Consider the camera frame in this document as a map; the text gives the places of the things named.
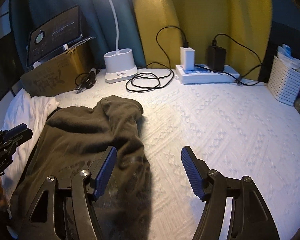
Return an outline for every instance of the textured tablecloth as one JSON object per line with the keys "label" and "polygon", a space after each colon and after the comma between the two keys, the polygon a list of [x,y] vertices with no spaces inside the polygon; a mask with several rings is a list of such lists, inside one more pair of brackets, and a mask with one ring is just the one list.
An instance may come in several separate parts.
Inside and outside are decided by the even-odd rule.
{"label": "textured tablecloth", "polygon": [[[199,223],[204,203],[193,194],[181,163],[186,145],[226,177],[251,176],[280,239],[292,238],[300,227],[300,115],[294,107],[276,101],[263,85],[181,85],[173,80],[161,90],[129,93],[126,82],[107,84],[104,77],[102,70],[92,89],[56,98],[60,107],[92,108],[110,95],[142,104],[140,136],[153,176],[149,239],[192,239]],[[230,213],[228,198],[220,239],[226,239]]]}

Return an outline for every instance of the cardboard box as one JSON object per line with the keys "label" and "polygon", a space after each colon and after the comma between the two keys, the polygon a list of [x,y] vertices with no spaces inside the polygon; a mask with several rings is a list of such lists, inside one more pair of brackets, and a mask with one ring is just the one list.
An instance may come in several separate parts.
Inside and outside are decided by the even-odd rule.
{"label": "cardboard box", "polygon": [[52,97],[75,90],[74,79],[81,73],[89,72],[93,65],[93,56],[88,43],[79,43],[76,47],[23,74],[20,79],[32,97]]}

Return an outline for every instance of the white cloth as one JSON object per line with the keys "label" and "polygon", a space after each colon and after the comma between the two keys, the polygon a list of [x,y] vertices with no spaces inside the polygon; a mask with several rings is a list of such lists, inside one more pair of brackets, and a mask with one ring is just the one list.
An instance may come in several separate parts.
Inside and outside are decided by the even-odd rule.
{"label": "white cloth", "polygon": [[5,169],[2,187],[5,196],[10,201],[17,187],[28,158],[37,143],[47,117],[57,109],[59,103],[55,97],[30,97],[24,89],[15,96],[7,110],[2,130],[10,130],[25,123],[33,132],[32,138],[20,145],[12,156],[13,163]]}
{"label": "white cloth", "polygon": [[[146,70],[158,76],[168,70]],[[150,80],[137,80],[148,86]],[[153,176],[150,239],[192,239],[204,203],[191,189],[181,163],[189,145],[209,168],[224,176],[254,180],[276,223],[281,240],[300,227],[300,115],[278,102],[266,86],[182,85],[128,93],[126,82],[105,83],[105,71],[93,88],[56,96],[61,107],[94,107],[110,95],[132,98],[144,109],[140,137]],[[228,198],[220,239],[226,239],[231,214]]]}

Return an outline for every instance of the black charger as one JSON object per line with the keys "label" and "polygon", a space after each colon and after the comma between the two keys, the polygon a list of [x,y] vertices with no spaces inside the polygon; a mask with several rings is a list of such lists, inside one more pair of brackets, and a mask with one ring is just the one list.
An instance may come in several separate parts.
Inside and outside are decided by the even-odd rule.
{"label": "black charger", "polygon": [[212,41],[208,47],[208,67],[211,70],[223,71],[226,61],[226,49],[217,46],[217,40]]}

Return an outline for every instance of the yellow curtain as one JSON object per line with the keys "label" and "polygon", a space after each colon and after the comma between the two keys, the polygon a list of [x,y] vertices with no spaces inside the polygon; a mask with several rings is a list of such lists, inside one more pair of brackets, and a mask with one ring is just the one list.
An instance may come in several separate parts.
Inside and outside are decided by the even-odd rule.
{"label": "yellow curtain", "polygon": [[[226,33],[264,57],[272,21],[271,0],[133,0],[141,41],[147,63],[167,63],[156,42],[157,31],[166,25],[178,25],[195,49],[195,62],[207,63],[207,47],[218,33]],[[182,45],[178,30],[164,30],[159,36],[173,65],[180,63]],[[258,64],[249,51],[226,37],[218,45],[227,49],[226,64],[240,74]],[[259,69],[248,78],[257,79]]]}

